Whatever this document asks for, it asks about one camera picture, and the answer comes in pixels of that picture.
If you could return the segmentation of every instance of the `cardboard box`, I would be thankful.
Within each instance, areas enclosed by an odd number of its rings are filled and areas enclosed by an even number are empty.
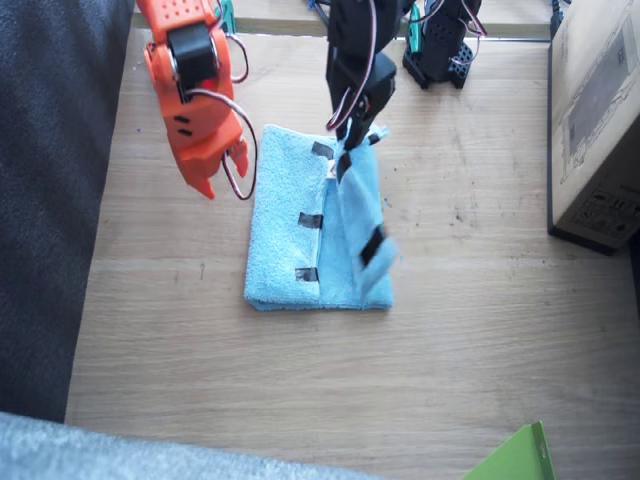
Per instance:
[[[611,254],[640,228],[640,0],[574,2],[549,48],[549,233]]]

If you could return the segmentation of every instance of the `black tape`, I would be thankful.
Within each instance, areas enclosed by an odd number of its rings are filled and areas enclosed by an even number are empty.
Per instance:
[[[327,147],[326,145],[323,145],[319,142],[313,143],[311,153],[315,153],[316,155],[320,155],[321,157],[327,157],[328,160],[333,160],[333,148]]]
[[[302,225],[306,228],[322,228],[323,221],[323,215],[307,215],[306,213],[300,212],[298,225]]]
[[[296,280],[299,282],[317,282],[317,268],[296,268]]]
[[[382,225],[378,225],[371,234],[371,238],[364,246],[362,251],[360,252],[360,258],[362,259],[362,263],[366,267],[369,265],[369,262],[375,257],[378,252],[378,248],[382,245],[384,241],[384,233],[382,232]]]
[[[338,183],[342,181],[342,176],[345,174],[349,167],[351,166],[351,156],[349,152],[345,152],[342,154],[340,159],[338,160],[338,168],[336,169],[336,178],[338,179]]]

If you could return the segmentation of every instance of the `wooden table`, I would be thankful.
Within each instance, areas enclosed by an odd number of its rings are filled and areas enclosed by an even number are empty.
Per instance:
[[[252,203],[222,175],[214,202],[185,186],[139,63],[148,38],[132,30],[68,423],[455,479],[542,420],[558,478],[638,478],[628,253],[546,233],[547,45],[484,42],[463,91],[399,69],[379,116],[402,254],[390,312],[259,314],[242,298]],[[237,98],[258,130],[322,133],[326,41],[243,39]]]

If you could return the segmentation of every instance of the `blue towel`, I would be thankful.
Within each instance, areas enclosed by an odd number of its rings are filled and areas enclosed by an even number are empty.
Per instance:
[[[335,138],[265,127],[245,285],[256,309],[393,305],[373,148],[386,135],[372,127],[345,156]]]

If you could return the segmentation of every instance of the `green plastic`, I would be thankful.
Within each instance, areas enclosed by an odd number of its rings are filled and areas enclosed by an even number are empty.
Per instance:
[[[420,18],[420,9],[414,3],[411,7],[411,14],[409,15],[409,21],[415,21]],[[409,48],[411,49],[411,53],[420,53],[422,51],[422,34],[420,33],[420,28],[422,24],[420,23],[410,23],[409,31],[407,32]]]
[[[542,423],[526,425],[464,480],[556,480]]]
[[[236,18],[233,14],[233,3],[231,0],[221,0],[222,3],[222,11],[224,12],[222,15],[222,31],[227,33],[236,33],[238,30],[236,29]],[[220,9],[216,7],[216,17],[220,15]]]

